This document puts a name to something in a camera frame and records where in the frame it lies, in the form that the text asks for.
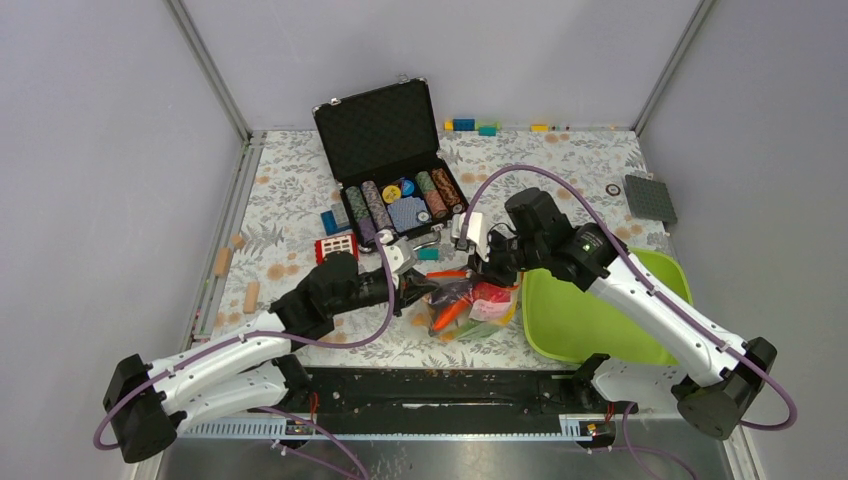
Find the black and white robotic arm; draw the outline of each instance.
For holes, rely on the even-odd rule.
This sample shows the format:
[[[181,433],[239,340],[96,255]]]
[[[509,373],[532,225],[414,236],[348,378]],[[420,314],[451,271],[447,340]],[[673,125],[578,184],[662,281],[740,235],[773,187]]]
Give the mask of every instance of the black and white robotic arm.
[[[677,410],[696,429],[715,438],[729,437],[763,381],[727,349],[745,352],[747,359],[768,371],[777,354],[774,347],[762,338],[745,342],[655,279],[647,288],[598,225],[572,226],[548,193],[530,188],[505,206],[515,227],[510,238],[490,232],[477,212],[461,238],[463,218],[454,219],[457,248],[473,247],[469,267],[504,286],[514,284],[518,272],[545,268],[557,279],[615,306],[665,346],[680,365],[672,369],[631,364],[599,352],[578,372],[590,380],[587,388],[606,401],[634,401],[659,410],[673,409],[676,400]],[[239,329],[168,358],[144,363],[133,355],[122,360],[103,406],[109,412],[125,403],[112,412],[110,422],[124,460],[149,458],[179,433],[209,420],[250,408],[300,404],[310,389],[305,371],[291,355],[304,345],[298,338],[325,336],[334,328],[334,315],[384,303],[390,289],[395,295],[393,313],[399,315],[436,288],[412,269],[415,258],[405,240],[395,240],[388,232],[380,232],[379,238],[386,245],[391,282],[383,269],[360,275],[352,255],[331,254],[294,290]],[[635,256],[628,254],[628,259],[650,277]],[[724,342],[723,348],[683,322],[659,300],[661,295],[709,329]],[[149,387],[128,399],[146,382]]]

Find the floral tablecloth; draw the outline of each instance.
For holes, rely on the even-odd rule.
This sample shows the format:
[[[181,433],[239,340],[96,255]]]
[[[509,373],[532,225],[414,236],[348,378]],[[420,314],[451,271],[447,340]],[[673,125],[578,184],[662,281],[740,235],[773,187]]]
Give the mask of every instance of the floral tablecloth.
[[[598,210],[610,228],[629,245],[668,252],[661,222],[631,218],[623,192],[611,196],[608,184],[622,185],[627,174],[645,175],[645,163],[632,132],[444,132],[443,157],[471,198],[489,174],[510,164],[546,168],[567,179]],[[339,202],[317,132],[269,132],[250,193],[241,235],[246,245],[233,256],[218,309],[213,338],[250,320],[242,313],[248,282],[259,281],[259,308],[267,308],[315,266],[314,242],[325,237],[320,213]],[[530,173],[508,174],[486,191],[478,208],[492,224],[507,221],[504,201],[528,187],[550,191],[574,224],[589,221],[565,189]],[[448,239],[440,260],[416,268],[431,272],[465,263]],[[360,256],[360,270],[379,266],[377,254]],[[346,343],[376,331],[385,305],[338,315],[335,330],[324,340]],[[304,365],[348,367],[530,368],[556,369],[562,364],[536,353],[524,337],[521,309],[502,331],[483,340],[442,343],[412,324],[412,313],[395,318],[385,334],[369,345],[348,349],[306,347],[297,352]]]

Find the wooden block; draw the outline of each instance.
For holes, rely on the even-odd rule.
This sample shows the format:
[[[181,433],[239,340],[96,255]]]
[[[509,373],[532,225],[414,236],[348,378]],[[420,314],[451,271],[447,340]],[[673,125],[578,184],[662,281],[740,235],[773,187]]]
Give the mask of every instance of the wooden block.
[[[257,300],[259,300],[259,282],[250,282],[247,284],[247,293],[244,294],[244,313],[255,313]]]
[[[230,237],[230,242],[232,242],[233,246],[236,247],[236,250],[243,247],[247,243],[244,241],[243,238],[241,238],[241,235],[239,235],[238,233]]]
[[[221,247],[218,250],[218,256],[215,258],[215,268],[212,273],[216,277],[223,277],[230,269],[230,260],[233,259],[233,250],[228,247]]]

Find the gray floor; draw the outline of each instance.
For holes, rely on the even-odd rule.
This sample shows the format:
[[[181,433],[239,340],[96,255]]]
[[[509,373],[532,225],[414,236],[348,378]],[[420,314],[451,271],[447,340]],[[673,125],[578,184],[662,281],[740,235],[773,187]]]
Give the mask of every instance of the gray floor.
[[[662,448],[686,461],[701,479],[732,478],[721,443],[680,421],[631,420],[634,444]],[[552,442],[347,442],[373,480],[498,480],[650,478],[627,452],[587,455],[574,444]],[[270,443],[247,440],[178,440],[165,454],[159,480],[318,480],[341,475],[292,456]],[[313,441],[304,452],[347,468],[353,466],[330,442]],[[664,480],[689,479],[675,464],[644,455]]]

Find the plastic bag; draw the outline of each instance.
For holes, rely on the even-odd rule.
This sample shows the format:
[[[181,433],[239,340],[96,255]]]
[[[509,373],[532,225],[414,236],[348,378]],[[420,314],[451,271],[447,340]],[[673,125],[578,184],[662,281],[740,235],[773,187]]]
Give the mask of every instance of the plastic bag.
[[[441,286],[422,297],[413,324],[426,326],[442,341],[488,337],[515,316],[518,286],[498,287],[465,270],[431,273],[427,279]]]

